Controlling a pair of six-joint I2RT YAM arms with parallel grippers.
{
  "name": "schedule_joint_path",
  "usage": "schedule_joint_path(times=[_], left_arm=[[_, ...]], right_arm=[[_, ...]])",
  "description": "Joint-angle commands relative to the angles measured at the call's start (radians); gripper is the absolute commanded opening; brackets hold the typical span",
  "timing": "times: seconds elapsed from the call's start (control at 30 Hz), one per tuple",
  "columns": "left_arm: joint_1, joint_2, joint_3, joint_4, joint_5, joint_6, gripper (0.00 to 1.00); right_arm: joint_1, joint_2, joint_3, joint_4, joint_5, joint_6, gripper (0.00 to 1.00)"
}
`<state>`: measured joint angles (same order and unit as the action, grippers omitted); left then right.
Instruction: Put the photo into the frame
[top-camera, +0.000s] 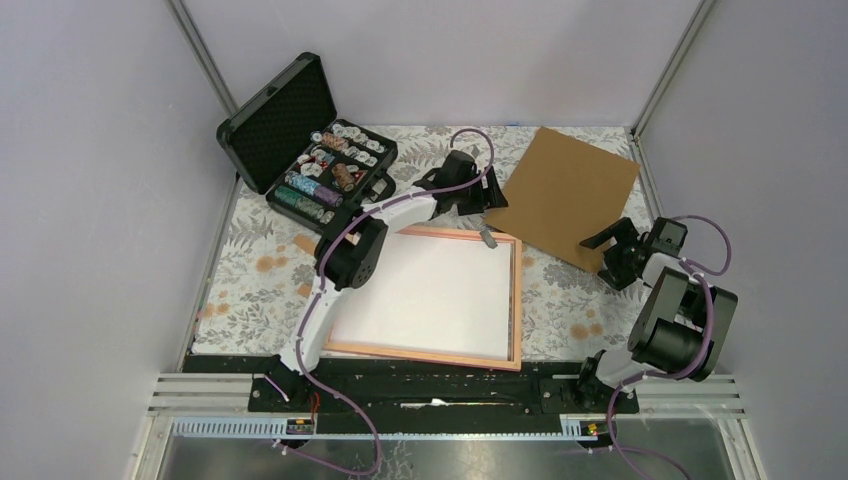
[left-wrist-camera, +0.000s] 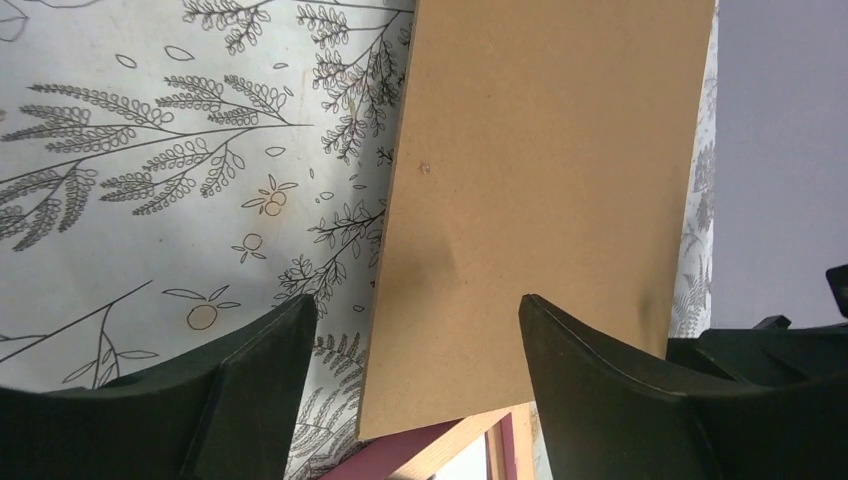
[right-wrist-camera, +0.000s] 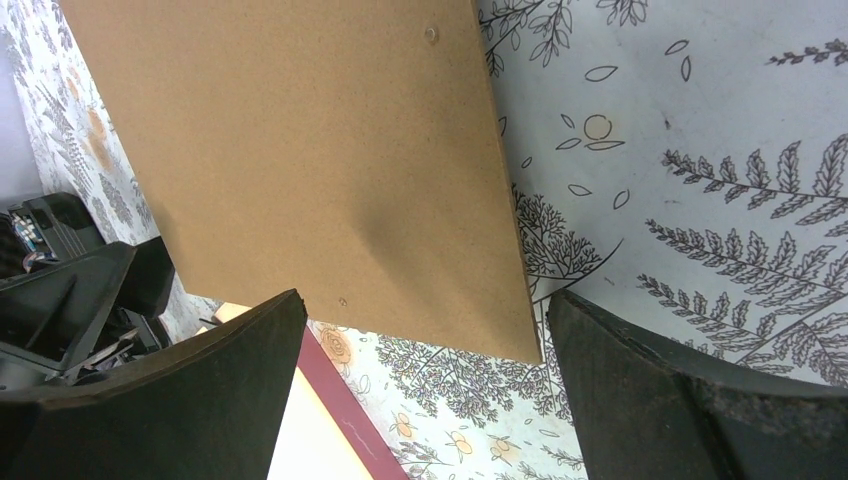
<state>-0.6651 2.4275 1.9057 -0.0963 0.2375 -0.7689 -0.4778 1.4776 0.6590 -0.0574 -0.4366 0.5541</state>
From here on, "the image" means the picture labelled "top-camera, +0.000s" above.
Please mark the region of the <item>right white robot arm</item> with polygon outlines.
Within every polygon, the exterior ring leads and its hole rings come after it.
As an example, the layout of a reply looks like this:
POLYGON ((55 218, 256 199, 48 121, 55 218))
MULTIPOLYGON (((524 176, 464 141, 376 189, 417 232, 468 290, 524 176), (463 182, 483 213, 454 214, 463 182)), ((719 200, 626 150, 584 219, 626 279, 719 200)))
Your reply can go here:
POLYGON ((649 378, 702 381, 715 369, 739 299, 709 279, 729 270, 732 247, 721 231, 727 256, 718 269, 684 256, 689 219, 659 217, 638 232, 624 217, 581 240, 583 248, 604 250, 598 275, 608 286, 622 291, 641 282, 649 289, 626 345, 586 358, 568 388, 583 410, 612 411, 620 395, 649 378))

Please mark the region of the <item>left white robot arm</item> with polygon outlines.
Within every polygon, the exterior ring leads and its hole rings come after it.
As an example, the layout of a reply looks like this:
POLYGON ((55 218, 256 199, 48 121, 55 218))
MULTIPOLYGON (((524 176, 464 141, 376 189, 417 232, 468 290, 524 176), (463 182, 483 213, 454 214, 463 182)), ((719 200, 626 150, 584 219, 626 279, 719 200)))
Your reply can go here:
POLYGON ((310 380, 340 300, 363 287, 377 270, 385 241, 415 224, 451 209, 482 213, 508 205, 494 172, 494 157, 480 168, 473 157, 452 150, 443 164, 428 171, 405 192, 366 206, 344 205, 316 247, 315 276, 297 327, 264 374, 272 398, 288 411, 304 407, 310 380))

